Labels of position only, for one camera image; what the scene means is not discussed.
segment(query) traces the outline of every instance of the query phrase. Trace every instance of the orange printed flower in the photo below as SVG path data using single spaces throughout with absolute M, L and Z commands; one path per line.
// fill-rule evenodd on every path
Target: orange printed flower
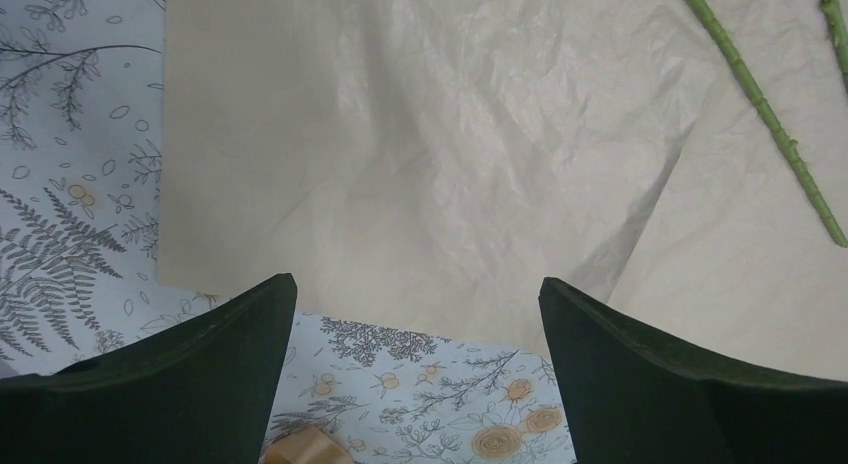
M 506 459 L 521 448 L 521 434 L 514 427 L 487 427 L 471 439 L 474 454 L 488 461 Z
M 520 401 L 533 392 L 533 384 L 527 379 L 517 379 L 506 388 L 506 398 L 510 401 Z
M 563 423 L 562 411 L 553 408 L 536 409 L 525 419 L 527 431 L 538 434 L 553 431 Z

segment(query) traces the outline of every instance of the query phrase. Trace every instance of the flower stem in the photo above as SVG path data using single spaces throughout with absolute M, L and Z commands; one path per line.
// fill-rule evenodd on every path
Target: flower stem
M 695 14 L 695 17 L 698 18 L 698 21 L 701 22 L 701 25 L 704 26 L 710 34 L 710 37 L 713 38 L 713 41 L 721 50 L 721 53 L 724 55 L 725 60 L 730 66 L 730 70 L 733 72 L 733 76 L 736 78 L 736 82 L 739 83 L 739 87 L 742 88 L 745 96 L 748 97 L 748 100 L 757 110 L 757 114 L 760 115 L 760 119 L 762 119 L 763 123 L 771 132 L 780 153 L 783 154 L 783 157 L 786 159 L 786 162 L 789 164 L 792 172 L 795 173 L 795 178 L 807 194 L 807 199 L 818 213 L 822 224 L 824 224 L 824 227 L 827 229 L 827 232 L 830 234 L 833 242 L 840 247 L 848 247 L 848 239 L 845 238 L 845 234 L 836 222 L 836 217 L 833 215 L 833 212 L 831 212 L 824 196 L 816 185 L 813 175 L 810 174 L 810 170 L 807 169 L 807 164 L 801 159 L 801 156 L 798 153 L 798 141 L 790 138 L 786 131 L 783 130 L 783 127 L 780 125 L 780 121 L 777 119 L 777 116 L 774 114 L 774 111 L 768 101 L 766 101 L 766 98 L 763 96 L 763 91 L 760 90 L 760 86 L 757 85 L 757 81 L 754 80 L 754 76 L 742 60 L 739 51 L 730 40 L 730 36 L 728 36 L 721 23 L 718 22 L 718 19 L 712 9 L 710 9 L 707 1 L 683 1 L 686 2 L 689 9 L 691 9 L 692 13 Z
M 821 8 L 830 29 L 836 62 L 842 71 L 842 83 L 848 91 L 848 31 L 845 30 L 845 20 L 842 18 L 842 6 L 839 0 L 821 0 Z

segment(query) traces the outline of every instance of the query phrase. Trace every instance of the floral tablecloth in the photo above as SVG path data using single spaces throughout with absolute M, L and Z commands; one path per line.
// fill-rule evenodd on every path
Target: floral tablecloth
M 0 0 L 0 358 L 17 373 L 225 301 L 155 279 L 166 7 Z M 575 462 L 540 357 L 302 313 L 267 437 L 306 423 L 361 463 Z

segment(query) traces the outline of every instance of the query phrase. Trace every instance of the paper sheet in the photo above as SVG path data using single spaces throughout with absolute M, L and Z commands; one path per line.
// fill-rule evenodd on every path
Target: paper sheet
M 722 21 L 846 229 L 848 106 L 817 0 L 728 2 L 745 14 Z M 610 306 L 748 362 L 848 380 L 848 249 L 729 71 L 700 116 Z
M 542 277 L 609 296 L 712 80 L 684 11 L 168 0 L 161 281 L 545 353 Z

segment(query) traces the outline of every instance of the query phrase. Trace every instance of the tablecloth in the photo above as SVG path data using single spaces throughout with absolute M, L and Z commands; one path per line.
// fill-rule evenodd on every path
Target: tablecloth
M 0 0 L 0 358 L 16 373 L 226 301 L 156 283 L 166 8 Z M 576 462 L 544 359 L 302 313 L 267 439 L 306 423 L 362 463 Z

